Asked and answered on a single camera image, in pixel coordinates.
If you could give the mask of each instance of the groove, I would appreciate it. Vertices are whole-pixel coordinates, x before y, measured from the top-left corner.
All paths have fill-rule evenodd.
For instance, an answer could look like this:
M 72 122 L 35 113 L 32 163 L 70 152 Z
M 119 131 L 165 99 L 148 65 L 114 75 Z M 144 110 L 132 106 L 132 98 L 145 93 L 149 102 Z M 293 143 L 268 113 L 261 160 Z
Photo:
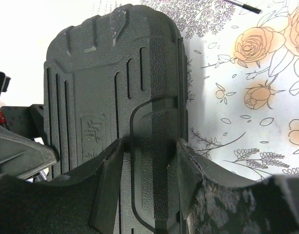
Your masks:
M 129 73 L 129 63 L 132 59 L 130 58 L 126 63 L 126 79 L 127 79 L 127 89 L 128 89 L 128 98 L 131 99 L 130 94 L 130 73 Z
M 97 48 L 97 21 L 92 20 L 92 30 L 93 30 L 93 47 Z
M 52 135 L 52 110 L 51 110 L 51 69 L 48 67 L 46 69 L 46 76 L 47 76 L 47 106 L 48 106 L 48 138 L 47 141 L 49 146 L 53 146 L 53 135 Z M 51 176 L 54 178 L 54 166 L 51 166 Z
M 122 219 L 121 219 L 121 190 L 119 191 L 119 198 L 118 198 L 118 203 L 119 203 L 119 234 L 123 234 L 122 233 Z
M 119 105 L 118 105 L 118 75 L 119 72 L 115 74 L 115 102 L 116 102 L 116 125 L 117 125 L 117 138 L 120 137 L 119 133 Z M 119 207 L 119 234 L 122 234 L 122 219 L 121 219 L 121 191 L 119 191 L 118 197 L 118 207 Z
M 52 172 L 52 179 L 54 179 L 54 166 L 52 166 L 51 172 Z
M 117 79 L 118 79 L 118 74 L 117 72 L 115 74 L 115 101 L 116 101 L 116 125 L 117 125 L 117 138 L 120 137 L 119 135 L 119 107 L 118 107 L 118 87 L 117 87 Z
M 69 115 L 68 115 L 68 81 L 65 80 L 64 82 L 64 88 L 65 88 L 65 113 L 66 113 L 66 133 L 67 133 L 67 149 L 68 149 L 68 171 L 71 170 L 71 158 L 70 158 L 70 139 L 69 139 Z
M 62 173 L 62 157 L 61 157 L 61 136 L 60 136 L 60 76 L 56 73 L 56 102 L 57 102 L 57 120 L 58 120 L 58 144 L 57 149 L 59 151 L 60 158 L 60 174 Z
M 73 29 L 74 27 L 73 26 L 71 26 L 71 27 L 69 27 L 67 30 L 66 30 L 66 43 L 67 43 L 67 49 L 68 49 L 68 51 L 67 51 L 67 54 L 69 55 L 69 56 L 71 56 L 71 40 L 70 40 L 70 30 L 71 29 Z
M 50 146 L 53 145 L 53 139 L 52 139 L 52 122 L 51 122 L 51 89 L 50 89 L 50 86 L 51 86 L 51 69 L 50 68 L 47 68 L 46 69 L 46 75 L 47 75 L 47 97 L 48 97 L 48 100 L 47 100 L 47 106 L 48 106 L 48 122 L 49 122 L 49 143 L 50 143 Z
M 143 56 L 141 51 L 144 47 L 140 48 L 140 89 L 144 91 L 144 80 L 143 80 Z

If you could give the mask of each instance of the floral tablecloth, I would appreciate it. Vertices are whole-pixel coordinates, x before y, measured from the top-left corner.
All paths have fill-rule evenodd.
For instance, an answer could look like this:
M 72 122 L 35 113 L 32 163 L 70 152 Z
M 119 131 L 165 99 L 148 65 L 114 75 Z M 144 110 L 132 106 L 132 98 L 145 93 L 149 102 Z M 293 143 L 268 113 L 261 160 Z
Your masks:
M 190 144 L 254 180 L 299 174 L 299 0 L 248 0 L 260 15 L 223 0 L 22 0 L 12 9 L 6 2 L 0 70 L 21 85 L 21 95 L 27 91 L 14 100 L 19 91 L 10 87 L 2 96 L 7 104 L 41 103 L 42 91 L 30 95 L 22 80 L 43 82 L 47 46 L 61 29 L 119 5 L 145 4 L 172 18 L 184 37 Z M 31 50 L 24 54 L 24 46 Z

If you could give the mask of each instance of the black pen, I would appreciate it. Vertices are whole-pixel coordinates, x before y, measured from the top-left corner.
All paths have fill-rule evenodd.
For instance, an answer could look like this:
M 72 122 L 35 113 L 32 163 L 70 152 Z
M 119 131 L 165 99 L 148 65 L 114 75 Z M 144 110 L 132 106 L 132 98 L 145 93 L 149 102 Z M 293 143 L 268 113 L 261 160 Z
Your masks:
M 262 12 L 262 10 L 260 10 L 260 9 L 257 9 L 255 7 L 252 7 L 252 6 L 249 6 L 247 4 L 243 4 L 243 3 L 239 2 L 239 1 L 235 1 L 235 0 L 225 0 L 225 1 L 230 2 L 231 4 L 234 4 L 236 6 L 240 6 L 243 9 L 246 9 L 248 11 L 254 12 L 256 14 L 260 14 Z

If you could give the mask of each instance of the printed pattern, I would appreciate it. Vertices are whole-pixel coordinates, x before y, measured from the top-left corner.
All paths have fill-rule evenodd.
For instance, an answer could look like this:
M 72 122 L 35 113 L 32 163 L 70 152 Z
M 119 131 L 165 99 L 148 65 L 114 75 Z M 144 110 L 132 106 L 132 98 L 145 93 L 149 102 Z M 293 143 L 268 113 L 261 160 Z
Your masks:
M 144 4 L 168 15 L 188 56 L 190 144 L 256 181 L 299 174 L 299 0 L 97 0 L 93 15 Z

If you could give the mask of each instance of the black plastic case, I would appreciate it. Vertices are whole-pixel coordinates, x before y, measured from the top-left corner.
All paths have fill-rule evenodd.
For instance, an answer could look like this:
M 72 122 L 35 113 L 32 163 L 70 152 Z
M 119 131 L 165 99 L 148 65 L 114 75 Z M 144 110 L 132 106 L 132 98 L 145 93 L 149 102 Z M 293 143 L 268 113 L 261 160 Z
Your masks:
M 44 127 L 60 156 L 49 179 L 129 137 L 114 233 L 180 233 L 173 159 L 188 138 L 187 58 L 176 25 L 125 5 L 61 31 L 46 60 Z

